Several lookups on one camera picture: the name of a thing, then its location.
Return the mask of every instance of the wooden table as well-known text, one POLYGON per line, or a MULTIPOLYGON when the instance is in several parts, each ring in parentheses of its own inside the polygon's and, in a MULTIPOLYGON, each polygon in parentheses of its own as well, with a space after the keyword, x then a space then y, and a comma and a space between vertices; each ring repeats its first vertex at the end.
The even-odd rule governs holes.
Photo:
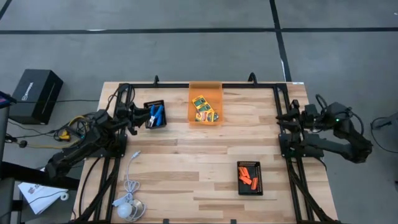
MULTIPOLYGON (((98 108, 105 108, 108 96, 119 82, 104 84, 98 108)), ((289 97, 308 104, 302 83, 288 83, 289 97)), ((116 198, 126 194, 123 183, 129 158, 141 155, 130 166, 129 178, 141 183, 135 198, 147 205, 138 223, 295 223, 292 196, 285 159, 280 155, 279 126, 276 124, 274 94, 267 88, 224 89, 222 126, 190 126, 187 121, 188 88, 138 88, 136 105, 164 100, 167 112, 165 128, 138 129, 128 137, 126 155, 121 160, 116 198), (239 196, 236 161, 260 161, 263 196, 239 196)), ((103 160, 91 175, 83 196, 86 208, 98 192, 103 160)), ((84 180, 94 159, 85 161, 84 180)), ((322 209, 337 219, 324 166, 311 158, 303 160, 308 188, 322 209)), ((303 218, 306 218, 301 193, 303 218)), ((108 194, 101 210, 104 219, 108 194)), ((74 211, 78 213, 79 197, 74 211)), ((114 208, 112 223, 124 223, 114 208)))

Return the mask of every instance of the orange pieces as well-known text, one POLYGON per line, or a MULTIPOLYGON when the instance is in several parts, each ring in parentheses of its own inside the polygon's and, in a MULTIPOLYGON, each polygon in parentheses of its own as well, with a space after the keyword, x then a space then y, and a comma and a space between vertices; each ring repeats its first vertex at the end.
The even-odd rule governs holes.
POLYGON ((259 179, 257 177, 253 178, 253 182, 251 183, 251 189, 256 190, 257 189, 257 182, 259 179))
POLYGON ((239 179, 241 179, 242 181, 243 181, 243 183, 245 183, 245 184, 251 184, 251 179, 249 179, 249 178, 247 178, 247 177, 244 177, 244 176, 240 176, 239 177, 239 179))
POLYGON ((246 167, 238 167, 238 169, 239 169, 239 175, 250 179, 249 171, 246 167))

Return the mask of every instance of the black case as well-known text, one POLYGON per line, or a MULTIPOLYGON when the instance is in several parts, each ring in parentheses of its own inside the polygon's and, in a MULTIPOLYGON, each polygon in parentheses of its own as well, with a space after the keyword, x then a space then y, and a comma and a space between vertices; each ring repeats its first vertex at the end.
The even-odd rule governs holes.
POLYGON ((47 124, 62 84, 51 70, 26 69, 12 94, 17 104, 10 107, 9 118, 21 124, 47 124))
POLYGON ((162 116, 163 116, 163 124, 160 126, 153 126, 153 127, 149 127, 149 121, 145 122, 145 128, 148 129, 157 129, 157 128, 163 128, 164 126, 166 126, 167 124, 167 120, 166 120, 166 107, 164 106, 164 100, 157 100, 157 101, 152 101, 152 102, 146 102, 144 103, 144 108, 151 108, 152 105, 155 105, 155 111, 157 111, 157 109, 163 105, 163 111, 162 111, 162 116))
POLYGON ((261 166, 260 162, 254 162, 254 161, 238 161, 237 162, 237 168, 236 170, 238 171, 238 194, 239 195, 252 195, 252 196, 257 196, 257 195, 263 195, 262 193, 262 177, 261 177, 261 166), (242 180, 239 179, 239 169, 238 167, 246 167, 248 169, 249 175, 251 179, 253 177, 257 177, 259 180, 257 182, 257 189, 252 190, 251 185, 244 184, 242 180))

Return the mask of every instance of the concrete floor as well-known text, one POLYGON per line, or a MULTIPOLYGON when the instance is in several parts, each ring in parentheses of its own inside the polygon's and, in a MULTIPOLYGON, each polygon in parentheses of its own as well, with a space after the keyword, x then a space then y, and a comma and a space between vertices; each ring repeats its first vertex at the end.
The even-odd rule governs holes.
MULTIPOLYGON (((282 28, 398 27, 396 0, 276 0, 282 28)), ((0 30, 129 29, 176 27, 273 27, 268 1, 250 0, 13 0, 0 30)), ((294 82, 305 82, 310 102, 320 93, 351 106, 365 123, 398 109, 398 33, 283 34, 294 82)), ((51 69, 65 82, 60 100, 98 99, 105 81, 283 81, 274 33, 0 35, 0 90, 12 93, 26 68, 51 69)), ((59 103, 50 124, 96 110, 96 103, 59 103)), ((27 134, 10 125, 8 133, 27 134)), ((393 129, 376 133, 396 150, 393 129)), ((331 133, 324 136, 332 139, 331 133)), ((46 137, 31 143, 52 141, 46 137)), ((4 160, 43 166, 55 151, 6 146, 4 160)), ((339 219, 345 223, 396 223, 398 154, 377 146, 364 164, 326 154, 339 219)), ((79 169, 73 171, 79 176, 79 169)), ((74 198, 57 202, 29 223, 65 222, 74 198)))

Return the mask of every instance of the black tray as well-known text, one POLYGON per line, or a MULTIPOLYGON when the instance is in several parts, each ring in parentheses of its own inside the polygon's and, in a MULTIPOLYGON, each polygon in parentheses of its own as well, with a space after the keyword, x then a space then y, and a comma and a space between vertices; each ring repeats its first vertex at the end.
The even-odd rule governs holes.
POLYGON ((145 122, 145 127, 149 128, 149 129, 156 129, 156 128, 163 128, 164 126, 166 126, 167 124, 167 120, 166 120, 166 107, 164 106, 164 100, 157 100, 157 101, 152 101, 152 102, 146 102, 144 103, 144 108, 151 108, 152 105, 155 105, 155 111, 157 111, 157 109, 163 105, 163 111, 162 111, 162 116, 163 116, 163 124, 161 124, 160 126, 153 126, 153 127, 149 127, 149 120, 145 122))
POLYGON ((254 161, 238 161, 238 166, 236 168, 238 172, 238 194, 239 195, 262 195, 262 178, 261 178, 261 166, 260 162, 254 161), (238 167, 246 167, 249 172, 250 179, 257 177, 259 180, 257 182, 257 189, 252 190, 251 185, 244 184, 242 180, 239 179, 239 169, 238 167))

